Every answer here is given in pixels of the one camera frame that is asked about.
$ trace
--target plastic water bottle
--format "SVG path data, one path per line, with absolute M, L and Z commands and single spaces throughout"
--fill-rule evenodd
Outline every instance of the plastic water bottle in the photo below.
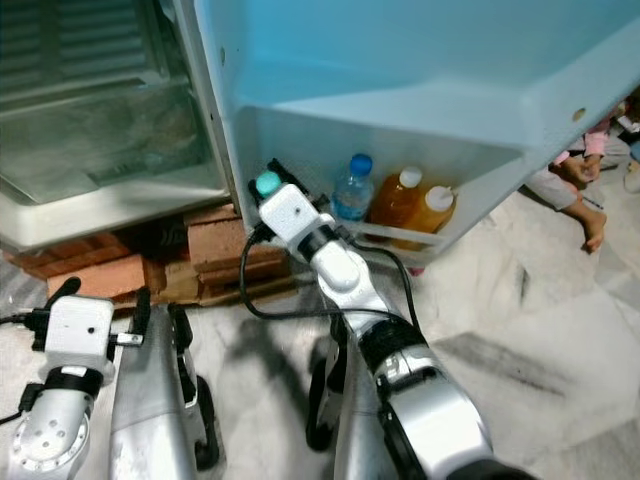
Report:
M 373 199 L 373 183 L 369 177 L 373 161 L 364 154 L 354 155 L 349 173 L 340 177 L 331 195 L 331 210 L 344 220 L 362 220 Z

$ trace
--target child's foot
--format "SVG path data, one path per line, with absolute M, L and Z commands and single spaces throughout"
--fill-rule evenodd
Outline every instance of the child's foot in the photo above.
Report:
M 604 224 L 607 223 L 607 216 L 602 212 L 593 212 L 593 215 L 589 215 L 587 220 L 584 220 L 582 225 L 584 226 L 584 236 L 586 242 L 584 249 L 588 253 L 593 253 L 604 241 Z

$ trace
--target refrigerator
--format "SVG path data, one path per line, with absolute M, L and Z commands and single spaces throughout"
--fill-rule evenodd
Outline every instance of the refrigerator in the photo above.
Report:
M 351 156 L 457 196 L 425 265 L 640 83 L 637 0 L 1 0 L 0 241 L 34 251 Z

